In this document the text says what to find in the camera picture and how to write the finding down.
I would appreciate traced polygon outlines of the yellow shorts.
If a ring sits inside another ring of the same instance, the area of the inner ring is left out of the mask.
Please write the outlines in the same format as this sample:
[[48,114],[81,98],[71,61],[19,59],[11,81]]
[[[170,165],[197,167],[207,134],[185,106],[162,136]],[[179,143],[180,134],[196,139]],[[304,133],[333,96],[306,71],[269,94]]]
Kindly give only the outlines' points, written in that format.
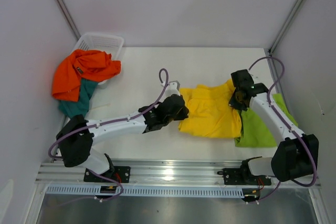
[[196,88],[181,88],[189,113],[179,123],[179,131],[197,137],[240,137],[240,115],[229,105],[234,90],[231,79],[216,87],[199,84]]

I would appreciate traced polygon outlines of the lime green shorts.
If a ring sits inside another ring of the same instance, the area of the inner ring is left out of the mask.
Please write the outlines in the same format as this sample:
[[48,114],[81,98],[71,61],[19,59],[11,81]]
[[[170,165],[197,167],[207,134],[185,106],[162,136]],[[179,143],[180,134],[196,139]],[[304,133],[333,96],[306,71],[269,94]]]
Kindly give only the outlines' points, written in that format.
[[280,94],[260,93],[251,98],[246,111],[236,112],[242,124],[240,136],[235,138],[237,147],[276,147],[285,138],[294,138],[293,131],[303,135]]

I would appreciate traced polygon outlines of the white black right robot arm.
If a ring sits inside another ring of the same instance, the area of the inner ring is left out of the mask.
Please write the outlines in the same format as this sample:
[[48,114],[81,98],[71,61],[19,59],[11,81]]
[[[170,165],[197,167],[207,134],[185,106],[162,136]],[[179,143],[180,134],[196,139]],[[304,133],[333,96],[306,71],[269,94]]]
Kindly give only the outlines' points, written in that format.
[[299,129],[280,109],[263,83],[255,83],[248,70],[231,74],[234,93],[229,105],[236,110],[252,110],[264,122],[277,142],[272,157],[256,157],[247,160],[240,170],[240,179],[251,184],[258,176],[270,176],[280,182],[297,182],[298,178],[312,175],[308,186],[317,180],[319,141],[313,134],[307,135]]

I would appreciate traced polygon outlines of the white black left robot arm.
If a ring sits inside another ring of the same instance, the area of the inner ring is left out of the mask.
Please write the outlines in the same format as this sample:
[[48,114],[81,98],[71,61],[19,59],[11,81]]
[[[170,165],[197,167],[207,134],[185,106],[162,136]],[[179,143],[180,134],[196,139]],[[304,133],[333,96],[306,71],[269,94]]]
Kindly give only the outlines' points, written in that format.
[[114,176],[112,161],[108,154],[94,150],[94,145],[120,135],[158,131],[172,121],[187,119],[188,113],[183,97],[173,94],[163,102],[143,106],[124,118],[104,122],[76,115],[57,134],[56,142],[65,167],[83,166],[102,182],[108,182]]

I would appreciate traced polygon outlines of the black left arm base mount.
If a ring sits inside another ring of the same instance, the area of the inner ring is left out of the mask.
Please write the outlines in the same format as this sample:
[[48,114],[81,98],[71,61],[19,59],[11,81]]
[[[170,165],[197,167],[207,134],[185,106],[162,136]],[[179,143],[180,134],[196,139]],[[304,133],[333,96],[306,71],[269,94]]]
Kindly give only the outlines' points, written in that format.
[[[130,166],[115,166],[114,172],[107,171],[103,173],[101,176],[113,179],[119,183],[129,183],[130,175],[131,175],[131,167]],[[104,178],[97,177],[92,172],[90,172],[88,169],[85,170],[84,182],[91,182],[91,183],[109,183],[109,180],[106,180]]]

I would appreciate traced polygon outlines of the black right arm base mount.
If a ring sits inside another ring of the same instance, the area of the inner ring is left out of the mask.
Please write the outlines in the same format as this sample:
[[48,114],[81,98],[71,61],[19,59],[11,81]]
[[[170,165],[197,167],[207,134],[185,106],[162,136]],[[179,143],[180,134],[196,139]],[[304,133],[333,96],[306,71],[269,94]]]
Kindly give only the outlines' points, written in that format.
[[223,168],[217,172],[225,185],[270,186],[271,179],[264,175],[252,175],[246,168]]

